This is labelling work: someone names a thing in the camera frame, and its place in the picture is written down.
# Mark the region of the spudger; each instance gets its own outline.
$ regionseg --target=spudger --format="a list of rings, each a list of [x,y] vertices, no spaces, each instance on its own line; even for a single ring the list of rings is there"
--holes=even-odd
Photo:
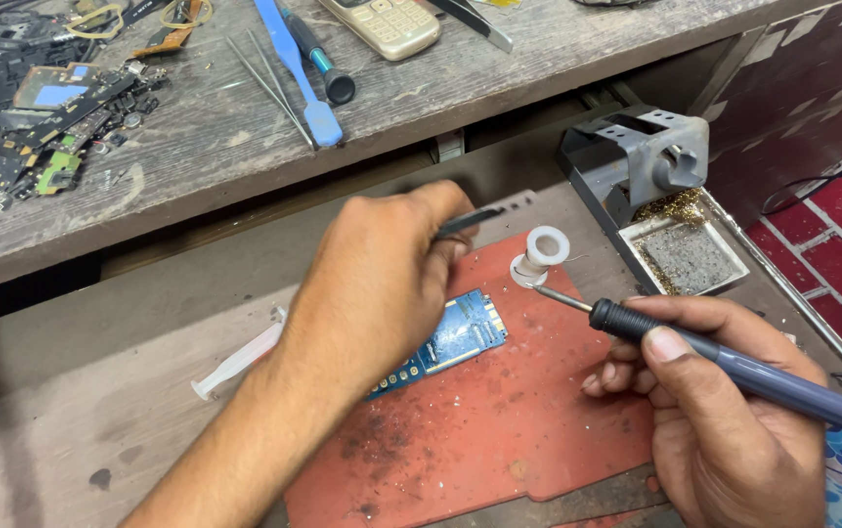
[[[531,286],[538,293],[590,314],[593,330],[640,343],[657,326],[676,331],[702,357],[715,362],[740,388],[793,411],[842,428],[842,395],[807,379],[745,356],[688,330],[666,324],[652,316],[603,298],[593,306],[547,286]]]
[[[336,122],[336,117],[333,115],[330,105],[317,99],[317,94],[313,93],[310,81],[303,73],[300,49],[290,32],[287,31],[287,26],[284,24],[284,19],[281,18],[277,6],[274,5],[274,0],[255,0],[255,6],[258,7],[261,19],[268,28],[271,43],[274,45],[274,52],[293,74],[297,86],[303,93],[303,98],[306,99],[303,118],[306,119],[306,124],[310,126],[313,138],[317,140],[317,145],[321,147],[333,147],[343,138],[343,130],[339,128],[339,123]]]
[[[490,218],[495,218],[499,215],[505,214],[510,210],[520,210],[527,208],[535,203],[537,196],[531,189],[516,193],[508,198],[498,200],[487,206],[483,206],[478,210],[470,211],[466,214],[461,214],[444,222],[440,226],[435,239],[443,239],[454,234],[462,229],[471,227],[479,222],[485,222]]]

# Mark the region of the soldering iron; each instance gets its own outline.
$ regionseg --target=soldering iron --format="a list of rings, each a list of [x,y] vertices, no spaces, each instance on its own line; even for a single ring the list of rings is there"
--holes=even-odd
[[[720,366],[743,390],[842,428],[842,395],[825,387],[610,299],[601,299],[591,306],[547,286],[532,285],[532,288],[546,297],[590,314],[592,329],[603,330],[633,343],[640,343],[647,331],[667,326],[687,341],[695,352]]]

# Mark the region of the blue pry tool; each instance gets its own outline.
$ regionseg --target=blue pry tool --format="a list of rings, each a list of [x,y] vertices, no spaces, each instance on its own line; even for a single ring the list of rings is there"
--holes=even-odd
[[[271,43],[274,45],[274,52],[293,74],[303,93],[303,98],[306,99],[303,118],[306,119],[306,124],[310,126],[313,138],[317,140],[317,145],[321,147],[333,147],[343,138],[343,130],[339,128],[339,123],[336,122],[336,117],[333,115],[330,105],[317,99],[317,94],[310,87],[310,81],[303,74],[301,52],[297,48],[297,42],[287,31],[281,13],[274,5],[274,0],[255,0],[255,5],[258,6],[264,25],[268,28]]]

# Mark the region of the charging port board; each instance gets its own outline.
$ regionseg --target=charging port board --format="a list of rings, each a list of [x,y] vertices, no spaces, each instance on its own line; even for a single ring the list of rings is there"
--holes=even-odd
[[[404,364],[372,388],[367,399],[414,383],[505,343],[508,330],[488,295],[477,288],[447,301],[434,333]]]

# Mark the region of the finger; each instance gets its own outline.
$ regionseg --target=finger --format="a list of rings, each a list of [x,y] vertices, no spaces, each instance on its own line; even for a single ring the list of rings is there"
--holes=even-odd
[[[732,301],[711,297],[653,295],[624,301],[624,305],[666,323],[703,333],[734,351],[787,372],[827,384],[824,372],[779,330]]]
[[[649,392],[649,403],[656,409],[678,409],[678,399],[658,383]]]
[[[633,381],[633,390],[641,395],[648,395],[655,385],[658,384],[658,379],[652,374],[648,368],[643,368],[636,375],[636,380]]]
[[[673,330],[649,330],[642,354],[659,385],[678,400],[710,461],[744,460],[756,441],[770,438],[727,374]]]
[[[617,337],[609,347],[609,355],[620,361],[636,361],[642,357],[639,346]]]
[[[623,361],[607,361],[600,376],[600,384],[609,393],[622,392],[633,383],[636,366]]]
[[[474,205],[459,185],[442,179],[422,185],[408,193],[408,198],[418,206],[419,225],[426,227],[425,236],[433,238],[440,225],[455,216],[474,210]]]
[[[580,385],[580,392],[593,397],[601,397],[609,394],[600,384],[600,375],[595,373],[584,379],[583,384]]]
[[[455,240],[435,241],[425,257],[421,280],[425,297],[432,296],[438,301],[446,295],[447,278],[450,265],[463,258],[470,251],[470,246]]]

